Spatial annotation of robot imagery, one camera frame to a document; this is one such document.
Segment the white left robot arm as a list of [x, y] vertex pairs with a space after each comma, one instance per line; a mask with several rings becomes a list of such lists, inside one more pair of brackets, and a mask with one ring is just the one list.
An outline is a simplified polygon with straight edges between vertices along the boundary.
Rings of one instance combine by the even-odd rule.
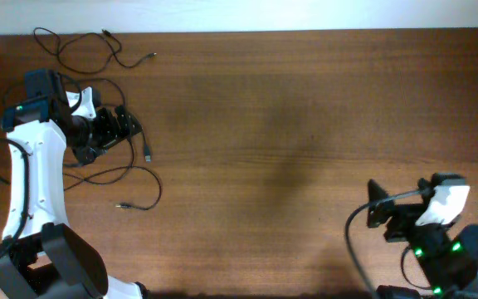
[[26, 99], [7, 107], [1, 141], [11, 152], [11, 202], [0, 243], [0, 290], [8, 298], [147, 298], [140, 282], [108, 274], [100, 254], [69, 226], [63, 160], [87, 165], [141, 132], [123, 105], [107, 110], [92, 88], [66, 91], [60, 72], [24, 76]]

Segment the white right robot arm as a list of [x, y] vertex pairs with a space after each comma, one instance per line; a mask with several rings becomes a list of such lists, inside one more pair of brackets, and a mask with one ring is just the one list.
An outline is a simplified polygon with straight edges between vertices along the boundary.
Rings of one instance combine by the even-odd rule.
[[396, 204], [376, 181], [368, 181], [367, 227], [384, 224], [385, 241], [406, 242], [436, 298], [478, 298], [478, 224], [447, 234], [466, 205], [470, 186], [459, 174], [419, 179], [420, 203]]

